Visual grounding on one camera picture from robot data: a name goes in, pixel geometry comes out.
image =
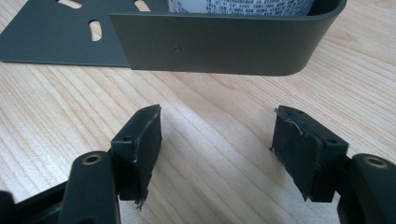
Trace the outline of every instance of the wooden table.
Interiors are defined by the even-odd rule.
[[[0,1],[0,32],[26,0]],[[274,108],[299,108],[350,144],[396,162],[396,4],[348,0],[307,67],[288,77],[0,63],[0,189],[17,202],[68,177],[139,108],[163,107],[163,144],[140,212],[122,223],[337,223],[304,202],[270,152]]]

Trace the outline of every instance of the dark gray metal bracket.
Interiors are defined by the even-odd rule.
[[[138,12],[132,0],[79,2],[82,8],[71,9],[30,0],[1,34],[0,60],[291,75],[306,66],[347,0],[317,0],[304,17],[169,13],[167,0],[146,0],[151,13]],[[91,20],[102,25],[98,42],[90,39]]]

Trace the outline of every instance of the oval slot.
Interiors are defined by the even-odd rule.
[[[90,21],[91,41],[98,41],[102,39],[102,27],[98,20]]]
[[[134,1],[134,5],[139,9],[139,11],[150,11],[148,5],[142,0]]]
[[[57,3],[60,3],[60,4],[62,4],[62,5],[71,7],[71,8],[73,8],[73,9],[78,9],[78,8],[81,8],[81,7],[82,7],[82,4],[77,3],[77,2],[75,2],[75,1],[72,1],[72,0],[57,0],[56,2],[57,2]]]

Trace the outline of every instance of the wood grain surface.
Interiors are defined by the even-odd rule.
[[[0,1],[0,32],[26,0]],[[142,209],[122,223],[338,223],[304,202],[269,151],[274,108],[299,108],[350,144],[396,162],[396,3],[348,0],[307,67],[288,77],[0,63],[0,189],[20,202],[108,150],[139,108],[163,108],[163,144]]]

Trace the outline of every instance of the light wooden surface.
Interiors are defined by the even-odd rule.
[[[0,32],[26,0],[0,1]],[[337,223],[304,202],[269,151],[279,105],[396,162],[396,3],[348,0],[308,66],[289,77],[0,63],[0,189],[17,202],[68,177],[77,156],[148,105],[163,107],[162,150],[139,212],[123,223]]]

